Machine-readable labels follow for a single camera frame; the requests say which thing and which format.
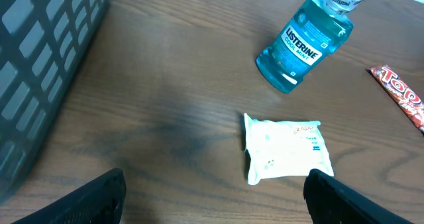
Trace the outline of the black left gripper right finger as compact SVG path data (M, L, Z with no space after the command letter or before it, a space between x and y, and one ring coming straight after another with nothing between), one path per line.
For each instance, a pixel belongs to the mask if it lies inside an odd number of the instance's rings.
M303 197L313 224L411 224L318 169L306 177Z

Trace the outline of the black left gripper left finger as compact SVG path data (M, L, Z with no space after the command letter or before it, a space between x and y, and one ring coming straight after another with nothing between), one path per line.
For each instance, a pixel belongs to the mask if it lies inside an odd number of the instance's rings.
M13 224L119 224L127 187L114 168Z

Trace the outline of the white tissue pack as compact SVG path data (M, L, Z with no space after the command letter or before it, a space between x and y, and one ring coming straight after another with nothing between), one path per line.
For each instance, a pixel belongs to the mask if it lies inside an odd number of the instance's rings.
M318 169L334 176L320 121L259 121L244 114L245 151L250 156L247 182L307 176Z

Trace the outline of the red chocolate bar wrapper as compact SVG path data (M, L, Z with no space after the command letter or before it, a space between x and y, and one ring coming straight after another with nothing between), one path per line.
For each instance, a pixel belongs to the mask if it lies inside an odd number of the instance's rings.
M373 66L368 72L423 133L423 100L388 65Z

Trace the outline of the blue mouthwash bottle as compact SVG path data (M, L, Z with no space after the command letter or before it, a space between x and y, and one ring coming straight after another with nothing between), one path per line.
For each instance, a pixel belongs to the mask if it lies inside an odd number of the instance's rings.
M349 38L348 14L363 0L305 0L275 41L256 59L261 74L283 93L291 92L318 63Z

